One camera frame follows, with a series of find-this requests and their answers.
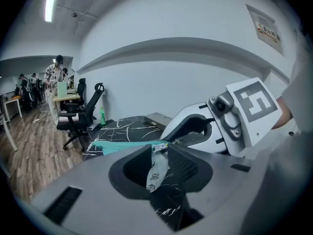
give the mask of ceiling light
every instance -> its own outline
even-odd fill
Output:
[[[47,0],[45,2],[45,21],[52,22],[52,9],[54,0]]]

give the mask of ceiling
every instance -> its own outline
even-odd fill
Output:
[[[56,0],[52,24],[56,30],[83,37],[106,11],[121,0]],[[19,23],[44,22],[45,0],[29,0],[18,17]]]

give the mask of bottle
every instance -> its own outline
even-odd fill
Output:
[[[100,106],[100,119],[101,119],[101,125],[105,126],[106,125],[106,120],[104,118],[103,106]]]

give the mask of black marble table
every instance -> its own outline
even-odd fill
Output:
[[[91,136],[90,144],[87,151],[84,153],[83,161],[103,156],[101,148],[91,145],[95,138],[102,141],[112,142],[158,141],[162,132],[163,130],[146,122],[144,116],[127,117],[111,122],[103,128],[95,128],[94,131],[89,132],[89,135]],[[202,137],[202,134],[191,132],[183,138],[178,138],[173,143],[184,143]]]

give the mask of patterned shirt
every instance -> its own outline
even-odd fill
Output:
[[[48,80],[49,82],[54,82],[50,86],[46,85],[47,88],[52,88],[54,85],[56,85],[56,82],[62,82],[63,76],[61,66],[56,68],[54,64],[50,65],[45,71],[44,81],[46,80]]]

